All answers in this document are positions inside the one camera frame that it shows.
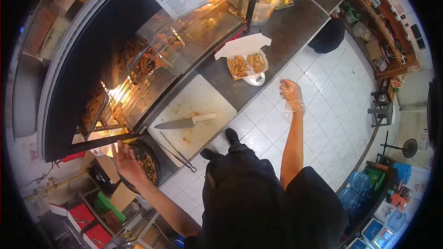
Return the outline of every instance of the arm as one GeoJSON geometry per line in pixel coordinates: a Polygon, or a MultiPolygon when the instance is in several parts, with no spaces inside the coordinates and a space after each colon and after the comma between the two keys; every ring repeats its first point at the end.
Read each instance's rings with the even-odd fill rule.
{"type": "Polygon", "coordinates": [[[280,184],[284,190],[303,168],[303,114],[304,103],[300,86],[291,80],[282,80],[280,94],[292,106],[292,122],[283,151],[280,184]]]}
{"type": "Polygon", "coordinates": [[[291,128],[283,151],[280,170],[280,184],[287,185],[303,168],[303,112],[292,114],[291,128]]]}
{"type": "Polygon", "coordinates": [[[118,141],[118,153],[115,146],[112,145],[113,156],[117,170],[137,191],[140,192],[162,217],[184,237],[195,236],[201,227],[191,218],[191,216],[182,210],[174,201],[163,194],[146,177],[141,166],[135,159],[134,152],[129,145],[118,141]]]}

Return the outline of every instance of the fried chicken bites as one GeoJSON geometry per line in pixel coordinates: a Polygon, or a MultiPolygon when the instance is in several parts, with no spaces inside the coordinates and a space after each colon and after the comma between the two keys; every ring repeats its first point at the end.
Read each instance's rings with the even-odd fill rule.
{"type": "Polygon", "coordinates": [[[228,65],[234,77],[245,77],[248,75],[249,67],[246,59],[242,56],[237,55],[234,56],[234,59],[228,59],[228,65]]]}
{"type": "Polygon", "coordinates": [[[255,53],[254,55],[248,55],[248,63],[251,65],[255,73],[263,71],[264,60],[259,53],[255,53]]]}

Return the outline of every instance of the gloved hand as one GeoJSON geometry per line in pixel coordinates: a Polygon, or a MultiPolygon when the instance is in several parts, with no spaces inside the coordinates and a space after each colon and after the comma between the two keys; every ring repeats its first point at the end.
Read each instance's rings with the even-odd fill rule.
{"type": "Polygon", "coordinates": [[[302,111],[304,113],[305,105],[303,102],[302,90],[296,82],[283,79],[280,81],[280,90],[280,94],[286,100],[286,106],[290,105],[292,107],[292,110],[288,110],[288,108],[286,108],[285,111],[302,111]]]}

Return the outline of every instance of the white cutting board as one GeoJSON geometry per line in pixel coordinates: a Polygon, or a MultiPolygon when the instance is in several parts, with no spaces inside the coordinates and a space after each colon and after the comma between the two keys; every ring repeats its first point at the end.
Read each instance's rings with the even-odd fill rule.
{"type": "MultiPolygon", "coordinates": [[[[180,158],[180,155],[160,134],[161,131],[174,147],[189,160],[236,114],[235,108],[202,75],[198,74],[161,112],[148,131],[157,142],[180,158]],[[194,128],[170,130],[154,128],[155,125],[164,122],[188,119],[207,113],[216,113],[217,116],[215,119],[197,122],[194,128]]],[[[178,167],[183,165],[171,154],[165,153],[175,165],[178,167]]]]}

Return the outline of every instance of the heated food display case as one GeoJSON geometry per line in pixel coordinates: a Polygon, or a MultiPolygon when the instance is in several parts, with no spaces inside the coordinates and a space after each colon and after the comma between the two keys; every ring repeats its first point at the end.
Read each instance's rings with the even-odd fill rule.
{"type": "Polygon", "coordinates": [[[248,31],[256,2],[208,0],[174,20],[155,0],[81,1],[40,98],[38,149],[46,162],[142,134],[175,86],[248,31]]]}

